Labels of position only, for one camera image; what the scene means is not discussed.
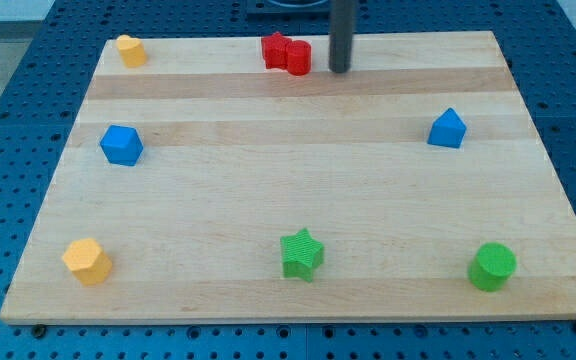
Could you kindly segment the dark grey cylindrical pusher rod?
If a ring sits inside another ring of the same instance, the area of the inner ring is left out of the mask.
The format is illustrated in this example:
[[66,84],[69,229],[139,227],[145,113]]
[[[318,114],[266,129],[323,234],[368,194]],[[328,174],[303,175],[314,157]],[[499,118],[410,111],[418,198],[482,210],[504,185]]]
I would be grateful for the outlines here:
[[331,0],[329,13],[329,70],[346,73],[351,67],[356,22],[354,0]]

